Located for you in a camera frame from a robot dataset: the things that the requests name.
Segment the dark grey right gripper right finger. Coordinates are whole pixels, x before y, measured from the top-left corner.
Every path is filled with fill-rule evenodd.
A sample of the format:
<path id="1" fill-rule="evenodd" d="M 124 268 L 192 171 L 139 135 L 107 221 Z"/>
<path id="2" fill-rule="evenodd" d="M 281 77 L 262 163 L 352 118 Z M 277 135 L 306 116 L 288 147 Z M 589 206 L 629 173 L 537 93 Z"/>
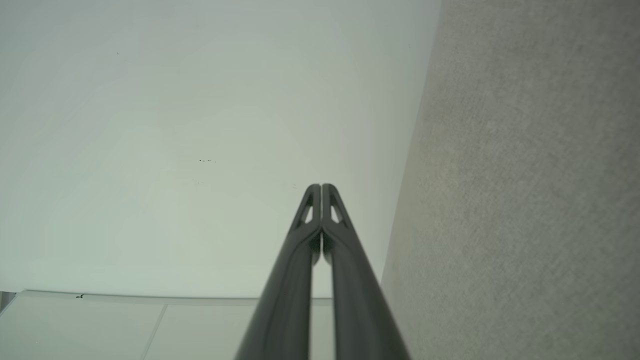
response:
<path id="1" fill-rule="evenodd" d="M 338 189 L 322 185 L 323 255 L 332 268 L 338 360 L 408 360 L 384 294 Z"/>

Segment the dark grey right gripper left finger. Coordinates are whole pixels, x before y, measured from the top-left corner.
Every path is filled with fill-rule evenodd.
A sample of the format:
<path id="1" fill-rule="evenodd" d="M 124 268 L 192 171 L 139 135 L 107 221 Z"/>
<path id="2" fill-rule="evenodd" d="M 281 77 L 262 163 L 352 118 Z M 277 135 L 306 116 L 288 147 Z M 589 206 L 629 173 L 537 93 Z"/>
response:
<path id="1" fill-rule="evenodd" d="M 302 196 L 236 360 L 307 360 L 313 265 L 320 251 L 322 187 Z"/>

